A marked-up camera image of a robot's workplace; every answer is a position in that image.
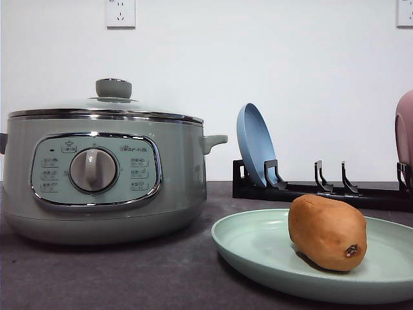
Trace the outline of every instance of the black dish rack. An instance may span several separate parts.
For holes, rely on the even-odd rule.
[[[268,178],[270,169],[275,170],[278,178],[273,183]],[[249,177],[247,168],[242,160],[233,161],[232,197],[277,202],[292,202],[304,194],[315,194],[326,198],[341,200],[355,208],[375,209],[388,211],[413,212],[413,194],[410,186],[411,169],[404,163],[397,163],[399,188],[394,189],[364,189],[350,183],[346,177],[345,161],[341,162],[341,186],[329,183],[323,177],[323,163],[321,160],[314,163],[313,185],[289,183],[284,181],[278,173],[278,160],[264,162],[264,173],[267,187],[258,187]]]

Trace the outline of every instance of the light green plate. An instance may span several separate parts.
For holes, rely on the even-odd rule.
[[[385,304],[413,298],[413,228],[367,219],[367,253],[349,272],[319,268],[296,252],[288,209],[248,211],[220,219],[212,237],[240,273],[278,291],[340,304]]]

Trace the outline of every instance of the dark gray countertop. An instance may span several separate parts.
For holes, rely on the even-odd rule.
[[[0,226],[1,309],[368,309],[283,294],[235,271],[210,228],[241,211],[289,203],[232,198],[229,181],[208,182],[203,214],[189,227],[144,242],[99,247],[37,243]],[[413,227],[413,213],[362,210]],[[374,309],[413,309],[413,300]]]

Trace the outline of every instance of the lid rim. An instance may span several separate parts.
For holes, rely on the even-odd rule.
[[[152,117],[152,118],[163,118],[163,119],[176,119],[181,121],[188,121],[192,123],[203,124],[203,119],[195,118],[193,116],[187,116],[183,114],[174,114],[166,112],[150,112],[150,111],[137,111],[137,110],[112,110],[103,108],[42,108],[33,110],[18,110],[10,112],[8,114],[9,118],[16,118],[21,116],[53,116],[53,115],[77,115],[77,114],[93,114],[102,116],[141,116],[141,117]]]

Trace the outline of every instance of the electrical outlet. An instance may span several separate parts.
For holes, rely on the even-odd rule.
[[[106,26],[135,28],[135,0],[106,0]]]
[[[413,0],[398,0],[398,27],[413,27]]]

